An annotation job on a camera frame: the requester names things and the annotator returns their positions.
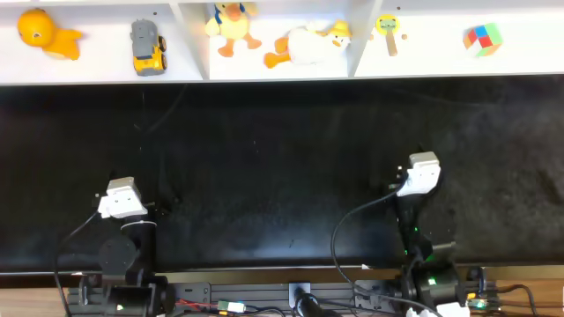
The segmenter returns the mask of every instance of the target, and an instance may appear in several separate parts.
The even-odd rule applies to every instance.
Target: orange beak
[[[226,14],[232,21],[238,21],[241,18],[241,8],[239,4],[229,4],[226,7]]]

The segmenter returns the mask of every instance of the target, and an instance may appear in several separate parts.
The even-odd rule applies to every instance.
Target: yellow toy
[[[391,14],[384,14],[376,21],[376,31],[386,36],[386,45],[388,45],[388,55],[396,56],[397,47],[394,33],[399,30],[399,20]]]
[[[82,37],[82,33],[58,28],[42,9],[32,9],[22,14],[18,21],[18,31],[25,44],[43,48],[47,55],[70,58],[73,61],[80,56],[76,40]]]
[[[279,63],[292,61],[298,65],[322,63],[345,52],[351,43],[351,32],[344,21],[337,21],[327,32],[319,32],[311,26],[294,28],[287,37],[274,43],[276,53],[264,56],[269,69]]]
[[[255,16],[257,14],[256,5],[252,3],[215,3],[215,16],[205,25],[205,32],[209,36],[221,34],[227,39],[227,44],[218,49],[218,52],[224,57],[233,56],[233,47],[237,40],[247,41],[249,49],[259,48],[263,44],[250,36],[250,22],[245,12]]]

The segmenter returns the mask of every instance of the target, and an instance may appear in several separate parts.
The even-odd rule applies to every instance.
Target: toy truck wheel
[[[159,48],[163,52],[167,50],[167,41],[165,41],[165,38],[162,36],[159,36]]]

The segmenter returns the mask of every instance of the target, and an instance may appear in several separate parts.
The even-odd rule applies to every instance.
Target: white duck plush toy
[[[327,32],[319,32],[313,24],[294,28],[287,37],[274,43],[276,53],[264,56],[264,64],[269,69],[279,63],[292,62],[299,65],[322,63],[341,55],[351,43],[349,26],[344,21],[337,21]]]

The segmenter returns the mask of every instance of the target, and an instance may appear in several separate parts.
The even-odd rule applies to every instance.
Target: wooden handle
[[[396,40],[394,39],[394,32],[388,31],[386,33],[386,44],[388,44],[388,55],[396,56],[397,55],[397,47],[396,47]]]

